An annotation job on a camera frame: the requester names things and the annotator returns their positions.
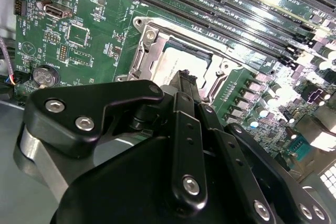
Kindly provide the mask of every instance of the black mechanical arm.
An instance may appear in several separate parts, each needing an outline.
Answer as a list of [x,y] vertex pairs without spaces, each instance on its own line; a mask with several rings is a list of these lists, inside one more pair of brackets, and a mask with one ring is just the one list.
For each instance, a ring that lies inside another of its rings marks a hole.
[[[151,137],[95,167],[98,144]],[[26,104],[14,158],[47,185],[53,224],[314,223],[325,210],[238,124],[225,128],[196,79],[43,89]]]

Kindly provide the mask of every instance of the cable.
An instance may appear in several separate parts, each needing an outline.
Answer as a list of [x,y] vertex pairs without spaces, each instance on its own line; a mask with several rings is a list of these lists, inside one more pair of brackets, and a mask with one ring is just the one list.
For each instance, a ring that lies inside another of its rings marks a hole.
[[13,71],[13,67],[12,67],[11,61],[10,61],[11,59],[9,57],[5,41],[4,41],[4,39],[1,36],[0,36],[0,48],[1,48],[2,53],[4,55],[5,61],[7,62],[8,74],[9,74],[9,76],[13,76],[14,71]]
[[10,75],[10,76],[9,76],[9,79],[10,79],[11,83],[15,86],[16,83],[14,82],[14,77],[13,77],[13,75]]

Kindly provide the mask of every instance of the cpu socket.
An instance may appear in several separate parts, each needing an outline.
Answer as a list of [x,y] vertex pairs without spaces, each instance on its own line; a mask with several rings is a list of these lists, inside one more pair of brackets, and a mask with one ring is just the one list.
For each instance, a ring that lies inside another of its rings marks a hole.
[[213,103],[231,71],[243,67],[224,44],[163,18],[136,17],[133,24],[141,38],[128,75],[117,81],[147,79],[162,86],[178,70],[189,70],[202,101]]

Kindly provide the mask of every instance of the silver screw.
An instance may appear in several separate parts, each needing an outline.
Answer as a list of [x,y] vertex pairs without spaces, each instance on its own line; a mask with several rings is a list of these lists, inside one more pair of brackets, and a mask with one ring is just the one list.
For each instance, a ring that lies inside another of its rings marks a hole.
[[259,216],[263,218],[263,220],[265,221],[270,220],[269,211],[267,210],[267,208],[264,206],[263,203],[261,203],[258,200],[255,200],[254,209],[256,210],[257,214],[259,214]]
[[238,133],[241,133],[242,132],[242,130],[241,130],[241,128],[239,128],[238,126],[233,126],[233,128],[236,130],[236,132],[238,132]]
[[315,214],[321,219],[321,220],[325,220],[325,216],[322,213],[322,211],[317,207],[313,205],[313,209],[315,211]]
[[146,38],[149,40],[153,40],[155,38],[155,32],[153,30],[149,30],[146,32]]
[[81,116],[76,119],[75,124],[78,129],[82,131],[91,131],[94,128],[94,122],[91,118],[88,118],[86,116]]
[[200,187],[197,181],[192,177],[185,177],[183,179],[183,187],[191,195],[197,195],[200,193]]
[[160,93],[159,88],[157,86],[155,86],[155,85],[150,85],[149,88],[150,88],[150,90],[152,90],[156,94]]
[[207,112],[212,113],[212,109],[208,105],[206,105],[204,108]]
[[313,215],[311,215],[311,212],[308,210],[307,207],[305,207],[303,204],[299,204],[299,207],[301,209],[301,212],[304,216],[307,217],[307,219],[311,220],[313,218]]
[[61,101],[50,100],[46,102],[46,109],[52,113],[59,113],[65,109],[65,106]]

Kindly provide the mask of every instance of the motherboard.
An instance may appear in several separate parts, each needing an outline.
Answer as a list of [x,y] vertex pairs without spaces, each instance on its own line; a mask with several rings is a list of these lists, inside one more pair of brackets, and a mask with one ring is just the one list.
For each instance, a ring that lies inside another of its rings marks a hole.
[[336,145],[303,133],[334,113],[336,0],[15,0],[14,13],[22,104],[41,88],[161,86],[187,69],[221,123],[273,157]]

